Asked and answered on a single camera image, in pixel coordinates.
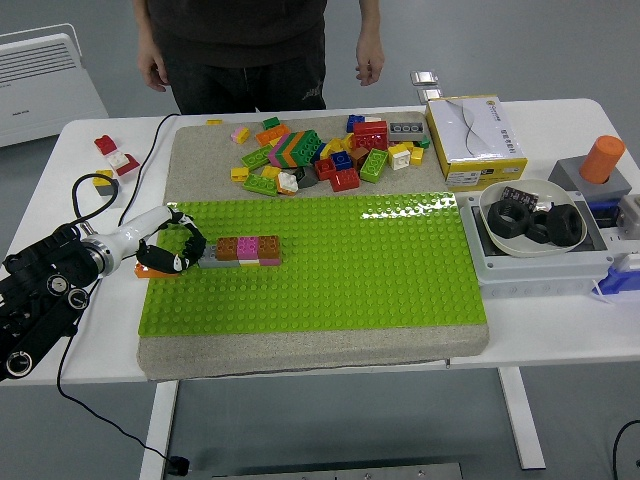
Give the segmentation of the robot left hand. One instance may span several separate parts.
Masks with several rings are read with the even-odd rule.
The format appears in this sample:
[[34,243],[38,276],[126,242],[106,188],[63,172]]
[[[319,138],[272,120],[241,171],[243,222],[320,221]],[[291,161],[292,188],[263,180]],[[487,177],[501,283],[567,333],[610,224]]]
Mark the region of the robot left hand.
[[[150,236],[168,225],[183,226],[191,233],[179,254],[146,242]],[[117,269],[125,258],[135,256],[146,267],[166,274],[176,274],[187,270],[202,257],[206,238],[191,216],[168,206],[159,206],[107,235],[104,244],[109,253],[111,271]]]

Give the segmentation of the person's left hand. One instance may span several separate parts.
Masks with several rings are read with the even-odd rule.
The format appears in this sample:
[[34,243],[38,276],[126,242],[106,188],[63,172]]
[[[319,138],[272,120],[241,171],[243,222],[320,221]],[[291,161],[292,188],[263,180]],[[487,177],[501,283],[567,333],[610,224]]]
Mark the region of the person's left hand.
[[360,37],[356,47],[356,79],[362,87],[379,81],[385,56],[379,38]]

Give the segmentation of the person's right hand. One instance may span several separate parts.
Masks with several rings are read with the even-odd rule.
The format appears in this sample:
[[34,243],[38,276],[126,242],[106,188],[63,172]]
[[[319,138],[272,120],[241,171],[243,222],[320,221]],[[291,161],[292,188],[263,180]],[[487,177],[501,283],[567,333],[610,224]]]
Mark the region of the person's right hand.
[[156,48],[141,47],[137,58],[138,69],[147,87],[157,92],[165,92],[169,81],[164,60]]

